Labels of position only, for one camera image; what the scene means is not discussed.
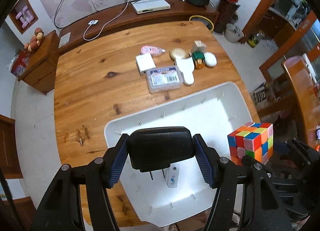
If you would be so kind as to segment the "colourful rubik's cube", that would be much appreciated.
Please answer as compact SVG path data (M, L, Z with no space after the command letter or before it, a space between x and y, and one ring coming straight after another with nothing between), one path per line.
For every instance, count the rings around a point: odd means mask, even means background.
M273 155L273 124L247 122L228 136L231 161L242 165L245 155L266 164Z

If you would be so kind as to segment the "clear plastic box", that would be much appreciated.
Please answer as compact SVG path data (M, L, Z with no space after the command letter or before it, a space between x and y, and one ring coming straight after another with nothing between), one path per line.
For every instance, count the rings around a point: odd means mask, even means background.
M171 164L167 169L166 182L168 188L177 188L180 173L180 163Z

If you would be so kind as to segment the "black power adapter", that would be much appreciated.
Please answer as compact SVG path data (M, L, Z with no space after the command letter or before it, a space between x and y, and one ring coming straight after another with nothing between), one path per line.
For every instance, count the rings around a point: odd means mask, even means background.
M167 169L195 156L191 133L182 126L136 130L126 148L131 167L141 173Z

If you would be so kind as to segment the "white paddle-shaped object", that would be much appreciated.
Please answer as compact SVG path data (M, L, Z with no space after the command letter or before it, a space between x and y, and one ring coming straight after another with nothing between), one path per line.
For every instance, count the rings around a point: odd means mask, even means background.
M193 72L195 69L193 59L191 57L184 59L176 59L175 65L177 66L182 76L185 85L190 86L194 83Z

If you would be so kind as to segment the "clear labelled plastic case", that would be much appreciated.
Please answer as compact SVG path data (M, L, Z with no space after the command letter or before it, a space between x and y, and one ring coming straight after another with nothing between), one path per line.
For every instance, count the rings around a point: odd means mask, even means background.
M150 93L179 89L183 83L181 73L176 66L147 70L146 78Z

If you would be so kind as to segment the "beige small cube box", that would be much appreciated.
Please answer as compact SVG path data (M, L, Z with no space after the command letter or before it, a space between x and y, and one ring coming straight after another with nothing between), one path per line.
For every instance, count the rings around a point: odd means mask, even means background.
M200 40L195 40L192 48L191 48L191 53L195 53L195 52L201 52L201 53L205 53L206 52L206 48L207 46Z

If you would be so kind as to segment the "white square box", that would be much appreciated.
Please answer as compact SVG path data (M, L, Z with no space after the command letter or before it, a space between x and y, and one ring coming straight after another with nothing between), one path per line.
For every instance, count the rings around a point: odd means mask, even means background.
M136 65L138 67L140 75L145 74L147 70L156 68L156 65L150 53L137 55Z

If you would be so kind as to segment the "white plastic tray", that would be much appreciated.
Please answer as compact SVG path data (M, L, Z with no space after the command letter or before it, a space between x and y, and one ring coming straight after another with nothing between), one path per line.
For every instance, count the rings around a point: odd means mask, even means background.
M192 138L200 134L229 157L227 136L251 119L238 86L225 82L108 122L107 146L127 134L137 157L137 167L126 160L120 182L138 218L163 227L210 208L215 190L202 177Z

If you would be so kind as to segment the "white oval earbuds case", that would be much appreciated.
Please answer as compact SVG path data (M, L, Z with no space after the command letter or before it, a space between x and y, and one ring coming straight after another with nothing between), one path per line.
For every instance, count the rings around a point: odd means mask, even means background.
M204 55L204 63L207 67L215 67L217 65L217 59L213 53L205 52L203 55Z

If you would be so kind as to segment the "green-lid toothpick holder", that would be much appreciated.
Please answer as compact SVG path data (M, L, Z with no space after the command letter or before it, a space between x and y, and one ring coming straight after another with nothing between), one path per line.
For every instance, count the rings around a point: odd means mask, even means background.
M202 69L205 65L205 62L204 62L204 53L203 52L193 52L191 54L191 57L193 59L193 62L194 62L194 66L195 66L195 69Z

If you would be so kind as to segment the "yellow-rimmed trash bin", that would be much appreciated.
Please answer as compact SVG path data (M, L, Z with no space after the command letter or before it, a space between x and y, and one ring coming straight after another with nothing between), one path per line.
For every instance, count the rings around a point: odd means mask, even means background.
M199 22L202 22L206 27L207 29L212 33L213 30L214 30L214 24L213 22L209 19L209 18L206 18L202 15L193 15L193 16L190 16L189 17L189 21L199 21Z

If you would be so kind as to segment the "pink correction tape dispenser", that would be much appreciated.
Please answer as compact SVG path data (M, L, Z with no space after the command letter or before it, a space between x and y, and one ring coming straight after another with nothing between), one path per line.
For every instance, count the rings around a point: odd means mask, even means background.
M141 54L150 54L152 57L161 56L166 51L163 48L155 47L155 46L142 46L140 49Z

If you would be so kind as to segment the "plush toy doll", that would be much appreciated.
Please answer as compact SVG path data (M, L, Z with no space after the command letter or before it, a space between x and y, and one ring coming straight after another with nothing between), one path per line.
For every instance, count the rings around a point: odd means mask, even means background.
M44 33L42 28L38 27L34 31L34 35L31 37L30 42L24 45L24 50L27 52L35 52L41 44L41 41L44 39Z

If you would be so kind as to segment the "white paper sheet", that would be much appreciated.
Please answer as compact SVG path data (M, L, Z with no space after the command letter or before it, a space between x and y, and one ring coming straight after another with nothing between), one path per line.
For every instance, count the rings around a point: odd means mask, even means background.
M59 45L58 48L63 47L64 45L69 43L69 39L70 39L71 33L67 33L63 36L61 36L60 41L59 41Z

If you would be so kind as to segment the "dark wooden tv console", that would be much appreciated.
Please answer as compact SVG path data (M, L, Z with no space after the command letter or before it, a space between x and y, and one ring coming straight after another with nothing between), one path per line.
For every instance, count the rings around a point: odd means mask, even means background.
M113 34L122 30L172 21L187 21L190 16L202 15L209 18L213 23L216 22L219 12L212 6L196 7L188 2L180 0L165 0L170 5L169 10L154 11L146 14L136 14L131 4L128 5L124 13L114 21L112 18L117 16L125 7L124 4L116 5L102 11L88 15L80 20L73 22L60 32L60 37L71 33L69 43L58 49L58 53L63 55L74 48L86 43L83 39L91 39L96 35L101 36Z

